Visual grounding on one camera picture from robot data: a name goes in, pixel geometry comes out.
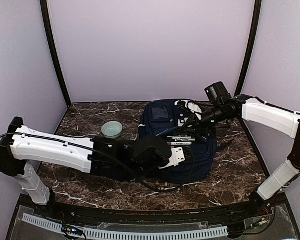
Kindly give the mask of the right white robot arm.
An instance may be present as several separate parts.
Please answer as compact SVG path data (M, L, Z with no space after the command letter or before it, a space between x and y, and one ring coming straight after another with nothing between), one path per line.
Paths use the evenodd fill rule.
M197 103L186 103L185 107L194 114L194 119L187 120L185 127L208 128L225 120L238 119L271 133L282 134L292 143L283 163L254 191L250 197L252 201L245 205L245 213L256 217L264 210L264 201L287 188L300 176L300 111L273 105L256 96L231 96L222 82L216 82L204 91L211 107L201 110Z

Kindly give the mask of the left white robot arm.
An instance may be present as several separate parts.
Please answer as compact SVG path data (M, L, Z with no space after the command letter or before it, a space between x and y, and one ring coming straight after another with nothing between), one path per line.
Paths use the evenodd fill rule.
M166 167L172 149L161 137L147 135L139 140L119 141L105 137L71 138L33 130L15 117L0 135L0 173L15 178L32 202L50 218L57 218L60 206L53 191L45 186L31 161L63 166L121 182L137 181Z

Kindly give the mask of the red white marker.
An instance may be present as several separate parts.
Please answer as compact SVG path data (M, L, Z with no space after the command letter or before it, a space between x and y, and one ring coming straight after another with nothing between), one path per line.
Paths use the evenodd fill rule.
M192 142L191 141L168 141L167 144L169 146L190 146Z

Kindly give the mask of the navy blue student backpack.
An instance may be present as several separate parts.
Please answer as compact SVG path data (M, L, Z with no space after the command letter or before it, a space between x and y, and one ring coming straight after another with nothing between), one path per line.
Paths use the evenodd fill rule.
M170 184L188 184L206 178L212 168L217 152L217 130L214 126L194 133L178 132L186 121L200 114L189 113L175 106L181 99L163 99L152 101L145 106L138 125L139 137L147 135L161 137L187 135L195 138L191 145L181 145L185 161L176 167L159 169L156 176L161 181Z

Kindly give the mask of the black marker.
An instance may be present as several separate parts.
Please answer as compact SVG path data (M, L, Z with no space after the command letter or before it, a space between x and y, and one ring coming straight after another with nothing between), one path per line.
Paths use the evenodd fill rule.
M184 138L167 138L167 142L195 142L196 139L192 137L184 137Z

